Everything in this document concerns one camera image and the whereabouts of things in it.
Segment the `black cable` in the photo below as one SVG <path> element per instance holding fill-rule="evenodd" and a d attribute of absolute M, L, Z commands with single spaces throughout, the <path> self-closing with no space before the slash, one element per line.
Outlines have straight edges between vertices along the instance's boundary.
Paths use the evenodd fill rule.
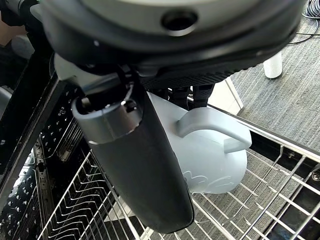
<path fill-rule="evenodd" d="M 300 41 L 290 42 L 289 44 L 300 44 L 311 39 L 313 36 L 320 36 L 320 34 L 317 33 L 319 30 L 320 20 L 320 0 L 308 0 L 305 4 L 302 16 L 304 16 L 307 19 L 314 19 L 316 21 L 316 29 L 313 33 L 297 32 L 296 34 L 298 35 L 309 35 L 309 37 Z"/>

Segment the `metal wire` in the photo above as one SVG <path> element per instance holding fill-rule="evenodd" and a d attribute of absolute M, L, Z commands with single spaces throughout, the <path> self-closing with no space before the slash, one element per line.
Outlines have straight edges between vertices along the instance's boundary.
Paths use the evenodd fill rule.
<path fill-rule="evenodd" d="M 292 170 L 281 168 L 278 162 L 284 155 L 284 148 L 298 150 L 300 154 L 304 152 L 300 147 L 288 145 L 285 141 L 282 142 L 275 161 L 268 160 L 249 150 L 249 161 L 260 167 L 248 166 L 245 178 L 256 182 L 256 185 L 246 185 L 246 182 L 243 181 L 236 189 L 223 195 L 228 200 L 222 205 L 215 201 L 213 194 L 193 194 L 191 197 L 196 213 L 194 223 L 189 228 L 167 235 L 153 232 L 139 219 L 137 224 L 131 222 L 125 211 L 128 206 L 121 203 L 114 187 L 90 152 L 62 196 L 53 215 L 44 226 L 38 240 L 45 232 L 49 239 L 55 240 L 132 240 L 131 235 L 136 240 L 214 240 L 216 239 L 214 234 L 217 232 L 229 240 L 256 240 L 258 238 L 268 240 L 269 234 L 276 225 L 291 234 L 291 239 L 305 240 L 301 233 L 310 221 L 314 221 L 317 225 L 320 224 L 316 216 L 320 204 L 315 205 L 313 210 L 307 210 L 296 202 L 296 197 L 303 188 L 320 196 L 320 191 L 308 184 L 308 180 L 319 169 L 319 166 L 317 165 L 318 168 L 315 167 L 305 179 L 302 179 L 295 175 L 295 172 L 306 157 L 302 154 L 302 158 Z M 305 154 L 311 160 L 320 162 L 318 155 L 307 151 Z M 279 182 L 270 181 L 271 174 L 277 174 Z M 284 190 L 287 189 L 289 182 L 293 182 L 296 187 L 294 192 L 287 196 Z M 274 213 L 272 207 L 278 199 L 283 201 L 283 208 Z M 289 206 L 305 215 L 305 219 L 296 229 L 283 220 Z M 270 219 L 270 226 L 260 224 L 260 220 L 266 217 Z"/>

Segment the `dishwasher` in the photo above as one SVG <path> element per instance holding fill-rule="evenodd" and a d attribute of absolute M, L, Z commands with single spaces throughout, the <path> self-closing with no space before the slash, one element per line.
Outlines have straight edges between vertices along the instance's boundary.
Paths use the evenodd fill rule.
<path fill-rule="evenodd" d="M 194 223 L 181 231 L 160 234 L 144 226 L 72 116 L 71 98 L 81 94 L 71 84 L 61 88 L 5 199 L 1 239 L 319 239 L 319 154 L 237 116 L 252 137 L 242 182 L 224 194 L 193 194 Z"/>

